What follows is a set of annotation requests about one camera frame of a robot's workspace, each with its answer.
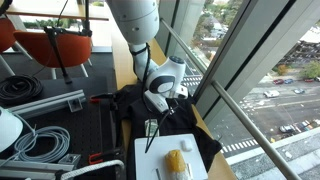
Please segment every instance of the orange chair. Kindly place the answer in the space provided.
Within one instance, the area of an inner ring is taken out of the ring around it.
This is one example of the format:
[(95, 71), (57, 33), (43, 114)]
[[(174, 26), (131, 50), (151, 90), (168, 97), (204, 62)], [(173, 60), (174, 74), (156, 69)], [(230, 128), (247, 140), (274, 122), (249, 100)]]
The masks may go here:
[[(60, 68), (60, 65), (47, 34), (15, 31), (13, 35), (38, 63), (52, 68), (52, 78), (56, 79), (55, 68)], [(91, 55), (91, 38), (73, 34), (60, 34), (56, 41), (63, 65), (66, 68), (80, 65), (84, 75), (88, 77), (83, 63), (88, 61)]]
[[(12, 22), (7, 18), (0, 19), (0, 53), (3, 53), (10, 47), (14, 45), (16, 39), (13, 36), (13, 32), (16, 29), (14, 28)], [(10, 75), (14, 76), (14, 72), (10, 68), (10, 66), (6, 63), (3, 57), (0, 55), (0, 62), (5, 67), (5, 69), (9, 72)]]

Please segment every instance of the city street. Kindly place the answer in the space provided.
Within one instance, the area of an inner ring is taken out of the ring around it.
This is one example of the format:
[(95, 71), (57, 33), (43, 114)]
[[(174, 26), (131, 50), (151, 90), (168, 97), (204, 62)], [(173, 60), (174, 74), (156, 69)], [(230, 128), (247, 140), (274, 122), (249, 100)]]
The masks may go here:
[[(297, 88), (304, 89), (305, 93), (295, 94), (293, 90)], [(266, 98), (263, 92), (267, 90), (277, 90), (280, 96)], [(320, 83), (304, 81), (282, 85), (274, 85), (272, 82), (260, 83), (239, 102), (239, 106), (270, 142), (279, 141), (285, 135), (280, 132), (280, 126), (320, 119)], [(221, 152), (225, 157), (259, 147), (231, 111), (217, 124), (212, 134), (217, 139), (221, 138), (220, 142), (223, 145)], [(302, 131), (296, 128), (295, 133)]]

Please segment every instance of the white board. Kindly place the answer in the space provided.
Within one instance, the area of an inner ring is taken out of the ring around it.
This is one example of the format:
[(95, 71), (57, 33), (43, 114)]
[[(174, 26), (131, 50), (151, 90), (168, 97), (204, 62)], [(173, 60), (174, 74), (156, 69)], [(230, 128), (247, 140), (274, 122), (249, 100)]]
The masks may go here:
[[(189, 152), (184, 151), (182, 148), (183, 140), (188, 139), (192, 145), (192, 150)], [(161, 180), (169, 179), (165, 164), (165, 155), (174, 149), (179, 149), (185, 163), (191, 164), (193, 179), (208, 179), (208, 174), (202, 162), (193, 134), (155, 137), (147, 153), (145, 153), (146, 143), (147, 138), (139, 138), (134, 142), (137, 180), (159, 180), (156, 171), (157, 169), (161, 176)]]

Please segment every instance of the chair leg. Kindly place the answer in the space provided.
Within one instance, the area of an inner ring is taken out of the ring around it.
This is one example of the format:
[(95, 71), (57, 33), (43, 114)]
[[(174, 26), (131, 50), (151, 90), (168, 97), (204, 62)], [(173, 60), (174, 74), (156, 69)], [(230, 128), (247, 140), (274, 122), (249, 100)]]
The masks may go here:
[(7, 64), (7, 62), (3, 59), (3, 57), (0, 55), (0, 63), (4, 66), (4, 68), (9, 72), (11, 76), (14, 76), (14, 72), (10, 68), (10, 66)]
[(83, 72), (84, 76), (85, 76), (85, 77), (89, 77), (86, 69), (84, 68), (84, 65), (81, 64), (80, 66), (81, 66), (81, 69), (82, 69), (82, 72)]
[(21, 51), (25, 56), (27, 56), (30, 60), (33, 60), (33, 58), (28, 54), (28, 52), (16, 41), (15, 46)]
[(52, 79), (57, 79), (56, 68), (51, 68), (51, 77)]
[(90, 58), (88, 59), (88, 63), (89, 63), (89, 65), (92, 67), (92, 63), (91, 63)]

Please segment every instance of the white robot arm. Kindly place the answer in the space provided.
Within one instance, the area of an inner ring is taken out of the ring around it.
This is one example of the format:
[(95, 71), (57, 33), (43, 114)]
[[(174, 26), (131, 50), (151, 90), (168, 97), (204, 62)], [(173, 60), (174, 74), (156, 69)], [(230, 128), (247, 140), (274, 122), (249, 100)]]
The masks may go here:
[(160, 112), (168, 109), (166, 98), (187, 98), (188, 90), (181, 85), (185, 73), (184, 60), (170, 56), (158, 66), (150, 59), (147, 67), (147, 42), (159, 29), (159, 14), (156, 0), (106, 0), (113, 17), (133, 56), (134, 72), (143, 81), (147, 69), (146, 97)]

